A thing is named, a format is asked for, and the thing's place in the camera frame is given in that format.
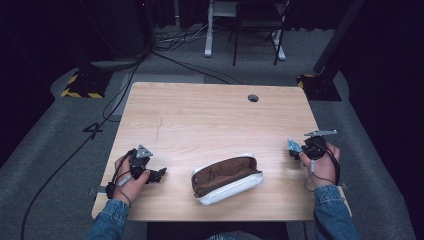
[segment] finger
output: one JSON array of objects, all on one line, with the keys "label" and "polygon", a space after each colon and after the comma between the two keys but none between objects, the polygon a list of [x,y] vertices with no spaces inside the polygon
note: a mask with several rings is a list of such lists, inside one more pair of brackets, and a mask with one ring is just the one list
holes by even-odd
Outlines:
[{"label": "finger", "polygon": [[135,183],[137,184],[137,185],[139,185],[140,187],[141,186],[144,186],[144,184],[147,182],[147,179],[149,179],[149,176],[150,176],[150,170],[148,170],[148,169],[146,169],[141,175],[140,175],[140,177],[137,179],[137,180],[135,180]]},{"label": "finger", "polygon": [[117,168],[118,168],[119,163],[121,162],[122,158],[123,158],[123,157],[120,157],[120,158],[118,158],[118,160],[116,160],[116,161],[115,161],[115,169],[117,169]]},{"label": "finger", "polygon": [[308,155],[301,152],[299,153],[299,158],[300,158],[300,161],[303,163],[303,165],[305,165],[305,167],[309,169],[309,166],[311,165],[311,159],[309,159]]},{"label": "finger", "polygon": [[331,150],[331,152],[333,153],[334,157],[337,159],[337,161],[339,161],[340,159],[340,149],[335,147],[334,145],[328,143],[327,144],[328,149]]},{"label": "finger", "polygon": [[128,156],[125,161],[122,163],[120,172],[124,173],[124,172],[128,172],[130,170],[130,156]]}]

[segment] hand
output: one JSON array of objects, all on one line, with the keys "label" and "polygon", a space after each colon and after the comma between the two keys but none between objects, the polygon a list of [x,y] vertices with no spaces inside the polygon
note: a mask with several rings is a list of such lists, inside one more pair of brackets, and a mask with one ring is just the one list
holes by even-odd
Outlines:
[{"label": "hand", "polygon": [[[339,161],[340,149],[327,143],[328,149],[333,152],[334,157]],[[321,187],[324,185],[333,185],[336,182],[336,171],[334,170],[334,164],[331,161],[328,154],[324,154],[322,158],[315,160],[315,173],[311,175],[311,159],[305,153],[299,154],[300,161],[308,169],[308,173],[311,176],[311,181],[315,187]]]},{"label": "hand", "polygon": [[[119,187],[118,184],[124,180],[127,176],[131,176],[130,173],[130,163],[129,163],[129,159],[131,156],[128,156],[127,159],[124,160],[124,162],[122,163],[121,168],[118,171],[118,174],[116,175],[117,178],[116,179],[116,186],[115,186],[115,192],[113,194],[113,199],[118,199],[122,202],[124,202],[125,204],[127,204],[128,206],[131,206],[131,203],[133,203],[138,196],[140,195],[141,189],[143,188],[144,184],[146,183],[147,179],[149,178],[150,175],[150,171],[146,170],[144,171],[140,177],[135,180],[133,177],[130,178],[130,180],[125,183],[122,187]],[[115,162],[115,169],[118,168],[119,163],[121,162],[121,158],[119,158],[116,162]]]}]

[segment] denim sleeve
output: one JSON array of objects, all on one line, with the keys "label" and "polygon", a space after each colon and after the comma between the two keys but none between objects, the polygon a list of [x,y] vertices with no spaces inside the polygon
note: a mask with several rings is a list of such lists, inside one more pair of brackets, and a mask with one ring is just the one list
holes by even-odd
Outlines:
[{"label": "denim sleeve", "polygon": [[85,239],[122,239],[129,207],[116,199],[108,200],[97,215]]},{"label": "denim sleeve", "polygon": [[316,239],[361,239],[337,186],[318,187],[314,193]]}]

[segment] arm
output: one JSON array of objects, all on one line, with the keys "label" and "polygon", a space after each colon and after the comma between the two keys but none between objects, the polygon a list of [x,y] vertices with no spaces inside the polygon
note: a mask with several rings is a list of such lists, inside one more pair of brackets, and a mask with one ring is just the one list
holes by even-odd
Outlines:
[{"label": "arm", "polygon": [[[328,149],[339,161],[340,149],[328,144]],[[316,239],[360,239],[353,226],[349,210],[334,185],[336,173],[330,156],[325,154],[315,161],[315,171],[311,172],[311,160],[301,153],[300,160],[308,169],[310,179],[315,185],[315,237]]]},{"label": "arm", "polygon": [[[128,159],[129,157],[124,160],[118,171],[117,176],[120,177],[116,180],[113,198],[107,201],[104,209],[97,215],[85,239],[122,239],[131,203],[137,199],[150,175],[150,171],[146,170],[137,180],[131,177],[119,187],[120,181],[131,175]],[[118,159],[115,162],[115,168],[120,161]]]}]

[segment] person's right hand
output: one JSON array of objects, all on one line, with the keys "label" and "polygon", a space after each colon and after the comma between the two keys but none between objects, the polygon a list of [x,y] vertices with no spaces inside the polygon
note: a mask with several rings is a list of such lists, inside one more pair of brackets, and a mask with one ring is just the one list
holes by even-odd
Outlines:
[{"label": "person's right hand", "polygon": [[[334,157],[339,161],[340,159],[340,149],[327,143],[327,148],[333,152]],[[300,161],[308,169],[308,173],[311,176],[311,181],[315,187],[321,187],[324,185],[333,185],[336,182],[336,170],[334,169],[334,164],[331,161],[328,154],[324,154],[322,158],[315,160],[315,173],[311,175],[311,159],[305,153],[299,154]]]}]

